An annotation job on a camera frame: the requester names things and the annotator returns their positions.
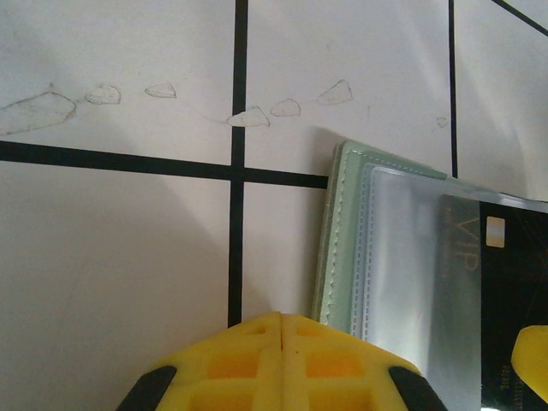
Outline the pale green card holder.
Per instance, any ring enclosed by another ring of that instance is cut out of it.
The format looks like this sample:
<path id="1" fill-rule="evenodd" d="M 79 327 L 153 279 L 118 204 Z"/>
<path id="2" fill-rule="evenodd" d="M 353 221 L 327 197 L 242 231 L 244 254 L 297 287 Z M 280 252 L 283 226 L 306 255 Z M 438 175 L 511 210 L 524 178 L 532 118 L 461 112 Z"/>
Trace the pale green card holder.
<path id="1" fill-rule="evenodd" d="M 318 322 L 411 362 L 431 387 L 445 194 L 548 212 L 548 201 L 467 184 L 352 140 L 340 144 L 328 183 L 313 303 Z"/>

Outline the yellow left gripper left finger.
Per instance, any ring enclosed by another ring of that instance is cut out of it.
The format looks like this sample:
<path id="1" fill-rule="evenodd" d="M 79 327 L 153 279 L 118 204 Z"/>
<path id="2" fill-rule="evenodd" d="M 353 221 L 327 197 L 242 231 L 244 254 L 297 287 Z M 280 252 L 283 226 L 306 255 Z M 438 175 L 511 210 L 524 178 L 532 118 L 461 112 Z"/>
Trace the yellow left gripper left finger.
<path id="1" fill-rule="evenodd" d="M 282 314 L 250 319 L 158 360 L 116 411 L 282 411 Z"/>

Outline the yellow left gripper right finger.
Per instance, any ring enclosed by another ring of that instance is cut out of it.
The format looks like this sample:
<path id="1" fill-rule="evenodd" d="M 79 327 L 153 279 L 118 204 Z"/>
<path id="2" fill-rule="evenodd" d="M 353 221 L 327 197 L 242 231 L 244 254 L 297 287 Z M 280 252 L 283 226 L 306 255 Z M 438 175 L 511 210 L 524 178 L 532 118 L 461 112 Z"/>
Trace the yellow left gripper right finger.
<path id="1" fill-rule="evenodd" d="M 448 411 L 411 362 L 330 326 L 282 316 L 282 411 Z"/>

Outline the black VIP card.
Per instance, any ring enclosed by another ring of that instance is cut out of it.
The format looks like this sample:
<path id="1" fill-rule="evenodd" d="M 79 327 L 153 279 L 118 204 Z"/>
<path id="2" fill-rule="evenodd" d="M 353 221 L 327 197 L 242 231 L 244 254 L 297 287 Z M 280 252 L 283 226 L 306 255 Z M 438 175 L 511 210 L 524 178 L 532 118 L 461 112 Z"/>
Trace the black VIP card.
<path id="1" fill-rule="evenodd" d="M 445 194 L 439 225 L 432 387 L 449 411 L 548 411 L 511 365 L 548 325 L 548 212 Z"/>

